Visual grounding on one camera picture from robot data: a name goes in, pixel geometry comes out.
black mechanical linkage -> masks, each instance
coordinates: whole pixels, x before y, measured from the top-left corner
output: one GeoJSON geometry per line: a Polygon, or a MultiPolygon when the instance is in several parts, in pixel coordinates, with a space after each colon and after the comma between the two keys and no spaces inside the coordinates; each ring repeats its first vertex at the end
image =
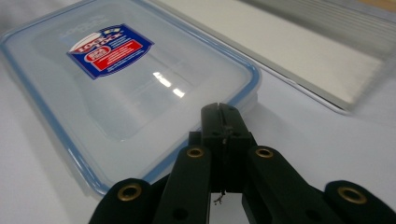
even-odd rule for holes
{"type": "Polygon", "coordinates": [[[211,192],[242,193],[250,223],[396,223],[394,211],[359,185],[309,186],[278,151],[257,146],[239,111],[224,104],[202,109],[202,130],[190,133],[170,175],[153,185],[117,183],[90,223],[208,223],[211,192]]]}

transparent plastic box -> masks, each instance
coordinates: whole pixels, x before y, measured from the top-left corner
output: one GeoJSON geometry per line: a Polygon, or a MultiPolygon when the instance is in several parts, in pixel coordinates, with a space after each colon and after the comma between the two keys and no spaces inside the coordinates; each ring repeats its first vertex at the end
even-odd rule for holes
{"type": "Polygon", "coordinates": [[[129,177],[154,181],[203,106],[243,112],[261,83],[254,63],[144,1],[84,1],[8,32],[0,47],[99,194],[129,177]]]}

clear plastic lid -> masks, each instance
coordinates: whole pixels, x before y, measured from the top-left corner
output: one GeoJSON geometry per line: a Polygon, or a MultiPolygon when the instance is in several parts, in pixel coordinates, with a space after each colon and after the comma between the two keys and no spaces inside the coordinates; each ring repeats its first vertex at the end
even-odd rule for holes
{"type": "Polygon", "coordinates": [[[3,36],[1,50],[89,185],[153,181],[200,109],[246,100],[257,67],[142,1],[86,1],[3,36]]]}

brand label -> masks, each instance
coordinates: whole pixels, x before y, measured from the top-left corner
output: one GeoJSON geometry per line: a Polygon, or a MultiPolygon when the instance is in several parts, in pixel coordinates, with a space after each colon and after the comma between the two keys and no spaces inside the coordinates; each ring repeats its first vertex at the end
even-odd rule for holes
{"type": "Polygon", "coordinates": [[[87,35],[67,54],[92,78],[108,76],[143,57],[151,41],[125,24],[87,35]]]}

clear container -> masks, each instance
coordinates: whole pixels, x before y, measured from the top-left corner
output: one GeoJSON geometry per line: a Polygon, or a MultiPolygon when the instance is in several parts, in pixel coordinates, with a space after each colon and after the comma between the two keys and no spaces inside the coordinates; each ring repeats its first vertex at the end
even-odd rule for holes
{"type": "Polygon", "coordinates": [[[4,35],[1,51],[99,194],[154,181],[203,106],[255,101],[254,63],[144,1],[84,1],[4,35]]]}

